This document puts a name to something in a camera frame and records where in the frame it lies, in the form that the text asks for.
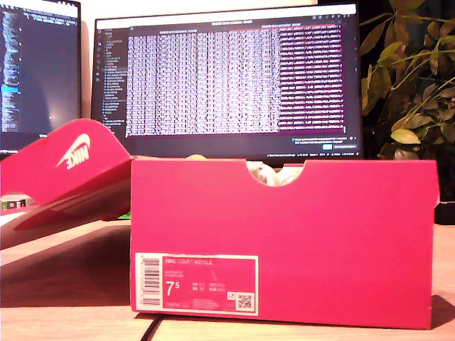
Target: qr code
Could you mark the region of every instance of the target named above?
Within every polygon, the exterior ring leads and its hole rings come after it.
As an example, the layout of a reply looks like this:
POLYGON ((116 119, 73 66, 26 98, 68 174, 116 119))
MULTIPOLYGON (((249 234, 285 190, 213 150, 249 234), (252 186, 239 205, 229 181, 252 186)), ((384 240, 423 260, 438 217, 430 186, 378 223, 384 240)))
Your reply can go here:
POLYGON ((237 311, 255 311, 254 293, 235 293, 235 310, 237 311))

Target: nike logo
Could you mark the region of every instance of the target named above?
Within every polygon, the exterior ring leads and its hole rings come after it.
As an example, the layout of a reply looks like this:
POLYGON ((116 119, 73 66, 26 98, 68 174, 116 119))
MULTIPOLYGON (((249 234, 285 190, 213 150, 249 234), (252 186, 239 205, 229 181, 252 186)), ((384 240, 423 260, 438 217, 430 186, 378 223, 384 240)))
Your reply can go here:
POLYGON ((90 137, 87 134, 79 135, 70 148, 66 151, 57 166, 66 160, 66 169, 71 169, 89 159, 90 137))

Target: barcode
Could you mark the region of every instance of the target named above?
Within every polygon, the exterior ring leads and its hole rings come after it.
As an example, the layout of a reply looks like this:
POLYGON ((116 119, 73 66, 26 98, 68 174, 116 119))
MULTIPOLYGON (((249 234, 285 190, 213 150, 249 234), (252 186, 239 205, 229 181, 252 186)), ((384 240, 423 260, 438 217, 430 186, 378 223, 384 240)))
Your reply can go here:
POLYGON ((161 266, 158 258, 141 259, 141 303, 161 306, 161 266))

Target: monitor bezel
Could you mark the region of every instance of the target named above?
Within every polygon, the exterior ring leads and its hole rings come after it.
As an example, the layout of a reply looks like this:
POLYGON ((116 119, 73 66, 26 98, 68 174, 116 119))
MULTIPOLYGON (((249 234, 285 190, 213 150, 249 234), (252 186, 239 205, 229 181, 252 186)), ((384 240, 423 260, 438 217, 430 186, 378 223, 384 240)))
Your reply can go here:
POLYGON ((117 19, 131 19, 131 18, 156 18, 162 16, 182 16, 182 15, 196 15, 196 14, 211 14, 211 13, 230 13, 230 12, 241 12, 241 11, 261 11, 261 10, 274 10, 274 9, 292 9, 292 8, 302 8, 302 7, 325 7, 325 6, 339 6, 339 5, 355 5, 355 19, 356 19, 356 27, 357 27, 357 51, 358 51, 358 112, 359 112, 359 144, 360 150, 358 156, 343 156, 343 157, 336 157, 336 156, 326 156, 326 157, 280 157, 280 158, 261 158, 261 157, 253 157, 253 158, 245 158, 245 157, 231 157, 231 158, 244 158, 249 161, 262 161, 267 165, 274 167, 274 168, 281 168, 284 164, 296 164, 296 163, 304 163, 305 160, 361 160, 363 159, 364 155, 364 145, 363 145, 363 115, 362 115, 362 89, 360 88, 361 84, 361 74, 360 74, 360 19, 358 13, 358 2, 357 1, 343 1, 339 3, 329 3, 329 4, 317 4, 317 5, 296 5, 296 6, 275 6, 275 7, 258 7, 258 8, 249 8, 249 9, 232 9, 232 10, 220 10, 220 11, 199 11, 199 12, 182 12, 182 13, 164 13, 164 14, 156 14, 156 15, 144 15, 144 16, 118 16, 118 17, 104 17, 104 18, 96 18, 95 19, 95 26, 94 26, 94 36, 93 36, 93 64, 92 64, 92 89, 91 89, 91 102, 90 102, 90 118, 93 119, 93 112, 94 108, 94 100, 93 100, 93 89, 95 86, 95 78, 93 75, 95 74, 95 51, 96 51, 96 36, 97 36, 97 23, 98 21, 107 21, 107 20, 117 20, 117 19))

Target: black cable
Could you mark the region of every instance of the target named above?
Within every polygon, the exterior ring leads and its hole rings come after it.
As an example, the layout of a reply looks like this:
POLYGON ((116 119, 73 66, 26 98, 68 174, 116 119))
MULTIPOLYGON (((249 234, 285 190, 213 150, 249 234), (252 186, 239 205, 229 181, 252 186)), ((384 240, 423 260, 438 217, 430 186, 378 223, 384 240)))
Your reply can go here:
POLYGON ((163 314, 157 315, 155 317, 154 321, 150 324, 150 326, 147 328, 144 335, 142 336, 141 341, 147 341, 149 339, 149 336, 156 332, 159 323, 163 320, 163 317, 164 317, 163 314))

